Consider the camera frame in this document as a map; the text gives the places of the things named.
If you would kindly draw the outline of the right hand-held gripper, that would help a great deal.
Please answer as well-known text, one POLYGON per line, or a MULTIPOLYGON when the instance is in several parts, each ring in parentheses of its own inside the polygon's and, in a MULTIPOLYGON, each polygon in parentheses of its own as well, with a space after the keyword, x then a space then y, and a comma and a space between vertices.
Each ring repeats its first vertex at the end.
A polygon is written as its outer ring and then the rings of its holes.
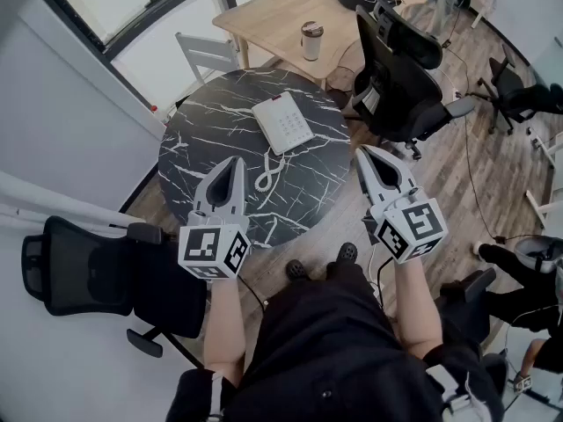
POLYGON ((373 205, 362 219, 372 244, 382 244, 397 264, 429 254, 448 228, 435 198, 416 186, 408 166, 367 144, 355 151, 362 192, 373 205), (403 193, 386 203, 388 191, 403 193))

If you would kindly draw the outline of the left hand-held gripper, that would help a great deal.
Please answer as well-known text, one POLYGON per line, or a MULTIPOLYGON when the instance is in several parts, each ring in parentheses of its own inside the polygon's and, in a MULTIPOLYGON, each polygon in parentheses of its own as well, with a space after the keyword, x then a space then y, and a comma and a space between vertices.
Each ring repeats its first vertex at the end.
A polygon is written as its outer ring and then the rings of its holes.
POLYGON ((187 226, 179 230, 179 266, 200 280, 237 278, 251 249, 246 197, 242 157, 231 156, 212 169, 196 188, 187 226))

